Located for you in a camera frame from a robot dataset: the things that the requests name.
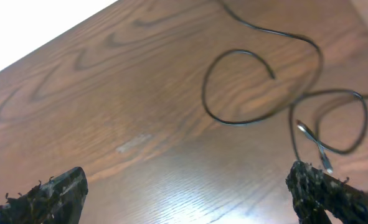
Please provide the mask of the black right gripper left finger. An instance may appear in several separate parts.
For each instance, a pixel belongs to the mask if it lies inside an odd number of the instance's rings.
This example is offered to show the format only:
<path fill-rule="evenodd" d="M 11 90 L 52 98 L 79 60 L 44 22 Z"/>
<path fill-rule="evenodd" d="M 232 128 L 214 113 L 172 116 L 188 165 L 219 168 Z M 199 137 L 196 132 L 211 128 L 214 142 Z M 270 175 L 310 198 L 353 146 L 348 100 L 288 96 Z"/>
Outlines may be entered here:
<path fill-rule="evenodd" d="M 81 167 L 39 182 L 26 194 L 12 198 L 6 194 L 6 203 L 0 205 L 0 223 L 60 223 L 78 224 L 88 182 Z"/>

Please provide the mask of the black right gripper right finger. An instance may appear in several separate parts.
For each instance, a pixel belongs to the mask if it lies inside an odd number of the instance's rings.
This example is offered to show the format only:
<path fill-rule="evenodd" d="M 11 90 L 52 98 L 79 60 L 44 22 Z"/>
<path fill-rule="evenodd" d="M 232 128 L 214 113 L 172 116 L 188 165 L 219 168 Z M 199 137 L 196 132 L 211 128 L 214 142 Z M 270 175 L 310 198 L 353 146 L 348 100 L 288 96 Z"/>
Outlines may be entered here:
<path fill-rule="evenodd" d="M 347 180 L 295 161 L 285 182 L 300 224 L 331 223 L 326 212 L 343 223 L 368 223 L 368 194 L 347 185 Z"/>

